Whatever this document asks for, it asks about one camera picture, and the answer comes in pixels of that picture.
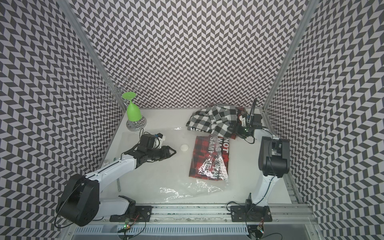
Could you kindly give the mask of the black white checked shirt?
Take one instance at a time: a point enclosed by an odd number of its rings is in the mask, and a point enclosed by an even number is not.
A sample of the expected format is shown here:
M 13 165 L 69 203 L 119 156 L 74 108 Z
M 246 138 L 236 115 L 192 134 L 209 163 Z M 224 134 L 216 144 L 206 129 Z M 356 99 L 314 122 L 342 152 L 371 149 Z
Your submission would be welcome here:
M 186 123 L 189 131 L 235 139 L 238 127 L 238 113 L 241 108 L 228 105 L 213 105 L 195 111 Z

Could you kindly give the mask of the clear plastic vacuum bag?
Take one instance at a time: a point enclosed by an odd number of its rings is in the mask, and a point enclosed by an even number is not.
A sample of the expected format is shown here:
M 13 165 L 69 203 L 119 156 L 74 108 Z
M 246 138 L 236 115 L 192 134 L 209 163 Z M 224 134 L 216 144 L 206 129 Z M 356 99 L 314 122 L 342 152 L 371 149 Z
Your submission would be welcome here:
M 162 146 L 169 146 L 177 153 L 169 159 L 145 163 L 137 170 L 120 177 L 120 193 L 117 181 L 113 184 L 120 195 L 140 203 L 165 203 L 208 196 L 229 188 L 230 178 L 226 181 L 212 181 L 189 176 L 196 137 L 210 136 L 209 134 L 188 131 L 185 128 L 157 129 L 149 133 L 163 134 L 165 140 Z M 180 150 L 182 144 L 189 146 L 186 152 Z

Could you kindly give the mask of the red black printed shirt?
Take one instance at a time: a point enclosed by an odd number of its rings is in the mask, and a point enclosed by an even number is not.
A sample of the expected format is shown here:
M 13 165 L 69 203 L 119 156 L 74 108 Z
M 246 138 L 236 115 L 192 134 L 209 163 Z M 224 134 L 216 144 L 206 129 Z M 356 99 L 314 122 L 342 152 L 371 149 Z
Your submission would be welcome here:
M 236 107 L 237 110 L 237 123 L 242 127 L 247 126 L 247 110 L 244 107 Z

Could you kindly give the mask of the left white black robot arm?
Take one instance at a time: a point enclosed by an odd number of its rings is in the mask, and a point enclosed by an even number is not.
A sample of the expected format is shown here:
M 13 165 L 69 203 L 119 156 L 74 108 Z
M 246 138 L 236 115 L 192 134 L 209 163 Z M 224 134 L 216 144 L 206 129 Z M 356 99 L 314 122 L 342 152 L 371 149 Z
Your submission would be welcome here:
M 122 153 L 112 164 L 86 175 L 75 174 L 67 181 L 60 196 L 56 216 L 84 227 L 94 219 L 110 216 L 134 218 L 137 216 L 136 202 L 126 196 L 115 199 L 102 199 L 103 190 L 121 176 L 144 163 L 169 159 L 177 153 L 169 146 L 145 149 L 135 145 Z

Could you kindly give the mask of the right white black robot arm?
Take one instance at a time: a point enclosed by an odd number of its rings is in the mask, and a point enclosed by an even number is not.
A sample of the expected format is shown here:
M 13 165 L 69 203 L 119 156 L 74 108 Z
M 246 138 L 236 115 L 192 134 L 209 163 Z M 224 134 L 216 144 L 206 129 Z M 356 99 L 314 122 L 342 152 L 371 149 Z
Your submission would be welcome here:
M 291 165 L 290 141 L 273 134 L 262 124 L 261 115 L 252 115 L 247 127 L 238 127 L 238 136 L 252 137 L 252 144 L 259 142 L 258 167 L 260 176 L 256 188 L 245 203 L 246 213 L 267 207 L 269 197 L 276 183 L 288 174 Z

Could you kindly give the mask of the white vacuum bag valve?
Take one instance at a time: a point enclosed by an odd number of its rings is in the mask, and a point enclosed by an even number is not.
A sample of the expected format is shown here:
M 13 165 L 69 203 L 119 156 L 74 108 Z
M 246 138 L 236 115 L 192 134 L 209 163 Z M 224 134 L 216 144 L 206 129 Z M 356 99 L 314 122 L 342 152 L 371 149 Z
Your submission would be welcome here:
M 189 149 L 189 146 L 188 146 L 187 144 L 182 144 L 182 145 L 180 146 L 180 150 L 181 150 L 182 152 L 186 152 L 188 149 Z

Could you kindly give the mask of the green plastic wine glass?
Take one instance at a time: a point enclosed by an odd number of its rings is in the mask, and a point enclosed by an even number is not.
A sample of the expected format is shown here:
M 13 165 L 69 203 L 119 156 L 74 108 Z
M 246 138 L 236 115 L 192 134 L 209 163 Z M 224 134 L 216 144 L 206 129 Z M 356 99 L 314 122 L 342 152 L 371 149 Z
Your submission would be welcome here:
M 129 101 L 129 104 L 127 106 L 127 117 L 130 122 L 138 122 L 142 119 L 142 114 L 140 108 L 133 103 L 133 99 L 137 96 L 134 92 L 126 92 L 122 94 L 122 98 L 124 100 Z

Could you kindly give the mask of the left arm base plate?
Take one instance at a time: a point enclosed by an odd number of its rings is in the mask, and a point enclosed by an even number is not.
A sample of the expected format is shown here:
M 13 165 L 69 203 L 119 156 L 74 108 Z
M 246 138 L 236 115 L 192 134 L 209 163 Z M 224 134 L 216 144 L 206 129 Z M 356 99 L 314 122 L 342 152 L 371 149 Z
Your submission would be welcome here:
M 148 223 L 151 219 L 153 206 L 135 206 L 129 207 L 123 215 L 110 216 L 110 222 L 143 222 Z

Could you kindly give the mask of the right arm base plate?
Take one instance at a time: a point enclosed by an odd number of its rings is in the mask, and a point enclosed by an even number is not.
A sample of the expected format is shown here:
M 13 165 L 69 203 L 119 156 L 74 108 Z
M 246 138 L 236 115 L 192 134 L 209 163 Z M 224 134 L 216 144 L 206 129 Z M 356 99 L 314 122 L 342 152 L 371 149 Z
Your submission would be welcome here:
M 251 207 L 249 210 L 242 205 L 230 206 L 230 213 L 232 222 L 264 222 L 269 223 L 273 221 L 272 213 L 268 206 Z

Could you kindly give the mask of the aluminium front rail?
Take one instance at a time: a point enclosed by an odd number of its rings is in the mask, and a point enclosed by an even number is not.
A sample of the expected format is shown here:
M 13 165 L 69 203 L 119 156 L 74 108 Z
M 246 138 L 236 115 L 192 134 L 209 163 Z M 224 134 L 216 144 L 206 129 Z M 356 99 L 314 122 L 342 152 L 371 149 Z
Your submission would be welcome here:
M 248 223 L 232 222 L 230 206 L 239 204 L 157 204 L 152 205 L 151 224 Z M 306 204 L 271 204 L 273 221 L 265 224 L 317 224 L 312 208 Z

